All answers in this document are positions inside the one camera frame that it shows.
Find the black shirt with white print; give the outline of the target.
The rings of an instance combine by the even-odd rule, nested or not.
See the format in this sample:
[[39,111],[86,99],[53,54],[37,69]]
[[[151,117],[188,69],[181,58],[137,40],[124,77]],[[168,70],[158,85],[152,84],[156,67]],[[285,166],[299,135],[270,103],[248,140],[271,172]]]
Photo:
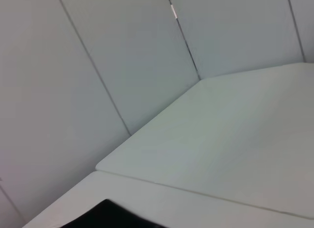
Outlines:
[[167,228],[105,199],[60,228]]

